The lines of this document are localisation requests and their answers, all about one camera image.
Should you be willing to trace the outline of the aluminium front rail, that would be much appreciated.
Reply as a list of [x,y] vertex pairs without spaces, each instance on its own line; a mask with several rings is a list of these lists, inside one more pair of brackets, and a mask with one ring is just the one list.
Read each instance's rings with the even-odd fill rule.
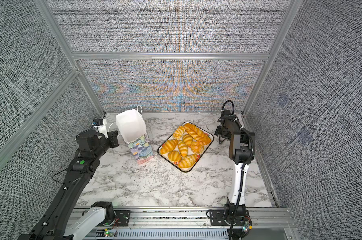
[[212,226],[206,211],[220,207],[118,207],[131,211],[127,227],[96,227],[87,240],[299,240],[298,228],[286,208],[248,208],[252,225]]

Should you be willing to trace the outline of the aluminium enclosure frame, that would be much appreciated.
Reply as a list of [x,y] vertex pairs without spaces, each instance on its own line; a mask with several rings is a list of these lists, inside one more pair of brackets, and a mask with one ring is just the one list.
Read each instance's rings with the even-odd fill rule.
[[149,161],[128,144],[101,158],[76,204],[222,206],[228,143],[187,173],[158,147],[186,121],[214,133],[222,105],[255,104],[294,1],[0,1],[0,220],[32,227],[63,187],[76,136],[143,107]]

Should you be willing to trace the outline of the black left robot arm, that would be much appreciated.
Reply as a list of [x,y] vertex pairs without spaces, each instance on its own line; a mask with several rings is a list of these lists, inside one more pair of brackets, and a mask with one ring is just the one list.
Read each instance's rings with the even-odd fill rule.
[[100,165],[100,158],[110,148],[119,146],[118,131],[108,132],[108,138],[96,130],[86,130],[76,136],[78,149],[66,170],[62,187],[41,220],[19,240],[66,240],[64,235],[69,217],[85,186]]

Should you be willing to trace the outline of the white tray black rim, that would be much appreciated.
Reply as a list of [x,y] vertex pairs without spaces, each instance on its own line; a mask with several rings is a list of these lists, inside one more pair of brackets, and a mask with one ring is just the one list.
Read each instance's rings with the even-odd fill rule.
[[191,122],[184,122],[159,146],[157,152],[178,170],[188,173],[213,141],[212,134]]

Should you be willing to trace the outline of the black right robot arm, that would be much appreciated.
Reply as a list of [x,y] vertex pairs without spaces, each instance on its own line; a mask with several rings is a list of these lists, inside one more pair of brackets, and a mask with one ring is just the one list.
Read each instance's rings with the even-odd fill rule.
[[224,207],[224,219],[236,224],[249,215],[246,210],[245,184],[250,163],[255,158],[255,133],[245,129],[230,110],[221,110],[215,131],[219,142],[229,140],[229,159],[233,161],[232,187]]

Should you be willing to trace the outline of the long fake bread right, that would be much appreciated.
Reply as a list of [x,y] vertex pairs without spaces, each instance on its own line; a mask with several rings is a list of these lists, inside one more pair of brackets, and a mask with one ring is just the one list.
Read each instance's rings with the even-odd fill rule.
[[183,127],[186,128],[186,132],[194,140],[202,142],[204,144],[204,146],[209,145],[211,143],[212,140],[210,139],[209,135],[207,135],[204,131],[202,131],[197,126],[195,126],[191,123],[186,123],[185,125],[183,125]]

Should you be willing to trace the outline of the round orange fake bun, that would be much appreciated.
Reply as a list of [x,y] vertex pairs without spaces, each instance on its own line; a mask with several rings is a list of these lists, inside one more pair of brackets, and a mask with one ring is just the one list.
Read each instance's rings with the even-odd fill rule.
[[190,148],[193,153],[196,155],[200,155],[204,151],[204,144],[201,141],[193,141],[190,145]]

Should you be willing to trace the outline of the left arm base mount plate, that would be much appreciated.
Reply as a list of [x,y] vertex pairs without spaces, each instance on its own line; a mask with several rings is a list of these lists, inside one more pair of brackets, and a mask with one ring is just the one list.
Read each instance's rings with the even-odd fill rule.
[[108,228],[118,228],[118,227],[127,227],[129,225],[131,218],[131,211],[129,210],[117,210],[115,211],[115,218],[112,222],[109,222],[106,227]]

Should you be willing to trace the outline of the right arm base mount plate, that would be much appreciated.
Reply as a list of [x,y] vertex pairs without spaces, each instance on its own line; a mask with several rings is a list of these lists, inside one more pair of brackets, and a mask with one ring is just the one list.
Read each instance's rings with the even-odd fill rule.
[[206,211],[206,215],[212,226],[230,226],[232,223],[233,226],[249,227],[252,225],[252,220],[249,215],[234,217],[233,214],[229,214],[228,216],[225,216],[225,211],[223,209],[209,209]]

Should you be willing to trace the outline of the fake croissant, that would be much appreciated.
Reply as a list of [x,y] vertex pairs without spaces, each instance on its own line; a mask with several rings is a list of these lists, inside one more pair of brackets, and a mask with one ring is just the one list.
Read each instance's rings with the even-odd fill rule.
[[196,154],[187,155],[178,163],[178,167],[181,169],[190,168],[197,162],[197,159],[198,155]]
[[184,158],[188,155],[189,147],[183,141],[178,141],[178,150],[181,156]]
[[168,153],[168,159],[174,164],[178,164],[183,157],[178,151],[171,151]]
[[160,149],[160,154],[164,155],[168,152],[173,151],[177,145],[178,145],[178,140],[172,139],[165,141]]
[[185,131],[186,131],[186,128],[184,126],[179,126],[173,133],[172,137],[176,140],[179,140],[183,136]]
[[190,147],[192,142],[194,141],[193,137],[189,134],[183,135],[182,140],[188,147]]

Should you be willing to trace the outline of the floral white paper bag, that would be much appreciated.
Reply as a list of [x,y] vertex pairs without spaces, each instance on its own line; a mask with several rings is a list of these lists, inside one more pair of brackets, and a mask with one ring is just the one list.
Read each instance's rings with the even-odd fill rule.
[[117,127],[119,136],[123,137],[138,165],[143,165],[154,158],[154,151],[147,134],[147,127],[142,116],[143,107],[124,111],[116,115],[116,119],[108,127]]

